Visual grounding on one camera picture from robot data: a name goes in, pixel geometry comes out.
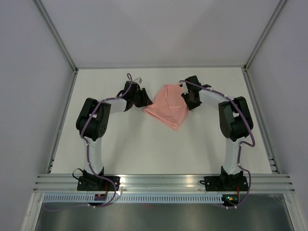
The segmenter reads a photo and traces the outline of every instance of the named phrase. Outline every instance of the pink cloth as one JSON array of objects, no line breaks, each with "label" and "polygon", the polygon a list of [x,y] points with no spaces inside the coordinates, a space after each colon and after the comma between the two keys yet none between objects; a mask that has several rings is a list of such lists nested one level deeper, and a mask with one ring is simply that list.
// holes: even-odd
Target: pink cloth
[{"label": "pink cloth", "polygon": [[183,88],[177,83],[164,85],[155,96],[154,103],[144,108],[144,112],[176,131],[188,114],[182,93]]}]

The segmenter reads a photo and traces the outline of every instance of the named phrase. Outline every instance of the purple cable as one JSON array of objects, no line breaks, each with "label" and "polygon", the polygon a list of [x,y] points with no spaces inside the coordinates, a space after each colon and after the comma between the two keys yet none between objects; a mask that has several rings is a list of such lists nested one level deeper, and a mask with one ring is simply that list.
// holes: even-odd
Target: purple cable
[{"label": "purple cable", "polygon": [[[82,138],[83,140],[85,140],[86,143],[87,143],[87,162],[89,163],[89,168],[90,168],[90,170],[92,171],[93,175],[95,175],[96,177],[98,177],[98,178],[100,178],[100,179],[109,181],[109,182],[112,184],[112,186],[114,187],[114,190],[115,190],[115,192],[114,192],[112,198],[111,198],[107,203],[104,203],[104,204],[102,204],[102,205],[97,205],[96,207],[105,207],[105,206],[110,205],[110,204],[112,203],[113,199],[114,199],[115,196],[116,196],[116,185],[115,185],[115,183],[114,183],[112,180],[110,180],[110,179],[108,179],[108,178],[106,178],[106,177],[99,176],[96,172],[94,172],[94,169],[93,169],[93,167],[92,167],[92,165],[91,165],[91,162],[90,162],[89,141],[88,141],[87,138],[85,138],[85,137],[83,136],[83,134],[84,134],[84,132],[85,132],[87,126],[89,125],[91,119],[93,118],[93,116],[95,115],[96,111],[98,110],[98,108],[100,107],[100,105],[101,105],[103,102],[106,102],[106,101],[108,101],[108,100],[120,99],[120,98],[122,98],[123,96],[125,96],[125,95],[127,94],[127,92],[129,91],[129,89],[130,89],[130,87],[131,87],[131,84],[132,84],[132,77],[131,77],[131,74],[130,74],[130,73],[127,73],[127,78],[128,78],[129,81],[130,81],[130,85],[129,85],[128,89],[127,89],[121,96],[116,96],[116,97],[113,97],[113,98],[106,98],[106,99],[101,100],[101,101],[96,105],[96,107],[94,108],[93,112],[91,113],[90,117],[88,118],[88,120],[87,120],[85,126],[83,127],[83,129],[82,129],[82,131],[81,131],[81,133],[80,133],[81,138]],[[48,212],[57,212],[57,211],[62,211],[62,210],[68,209],[68,208],[86,207],[86,206],[88,206],[88,205],[85,205],[85,204],[83,204],[83,205],[75,205],[75,206],[71,206],[71,207],[67,207],[67,208],[61,208],[61,209],[48,209],[48,208],[45,207],[44,203],[42,204],[42,206],[43,206],[43,209],[45,209],[45,210],[48,211]]]},{"label": "purple cable", "polygon": [[228,207],[228,209],[229,209],[229,208],[232,209],[232,208],[238,207],[238,206],[240,206],[240,205],[246,200],[246,198],[247,198],[247,196],[248,196],[248,194],[249,194],[249,192],[250,192],[250,188],[251,188],[251,173],[250,173],[249,170],[243,168],[243,167],[240,165],[241,151],[242,151],[242,146],[241,146],[241,144],[247,144],[247,145],[250,146],[250,147],[254,147],[254,146],[256,145],[256,141],[255,141],[254,135],[252,134],[252,131],[251,131],[251,129],[250,129],[249,125],[248,125],[248,122],[247,122],[247,120],[245,119],[243,113],[242,113],[241,110],[237,107],[237,105],[235,104],[235,102],[233,102],[233,100],[232,100],[231,98],[229,98],[228,96],[224,95],[223,93],[221,93],[221,92],[219,92],[219,91],[216,91],[216,90],[214,90],[214,89],[205,88],[205,87],[203,87],[203,86],[200,86],[200,85],[191,83],[191,82],[186,81],[186,80],[181,80],[180,83],[181,83],[181,82],[185,82],[185,83],[188,83],[188,84],[193,85],[193,86],[195,86],[195,87],[199,87],[199,88],[201,88],[201,89],[203,89],[203,90],[206,90],[206,91],[209,91],[209,92],[213,92],[213,93],[215,93],[215,94],[217,94],[217,95],[222,96],[222,97],[225,98],[226,100],[228,100],[228,101],[233,105],[233,107],[235,108],[235,110],[239,113],[240,117],[242,118],[242,120],[243,120],[243,122],[244,122],[244,124],[245,124],[245,126],[246,126],[246,128],[247,128],[247,130],[248,130],[248,133],[249,133],[249,135],[250,135],[250,138],[251,138],[252,143],[248,143],[248,142],[246,142],[246,141],[241,141],[241,142],[240,142],[240,147],[239,147],[239,152],[238,152],[238,155],[237,155],[238,167],[239,167],[241,170],[243,170],[243,171],[245,171],[245,172],[248,173],[248,177],[249,177],[248,190],[247,190],[247,193],[245,194],[245,197],[243,198],[243,200],[242,200],[240,203],[238,203],[238,204],[235,205],[235,206],[230,206],[230,207]]}]

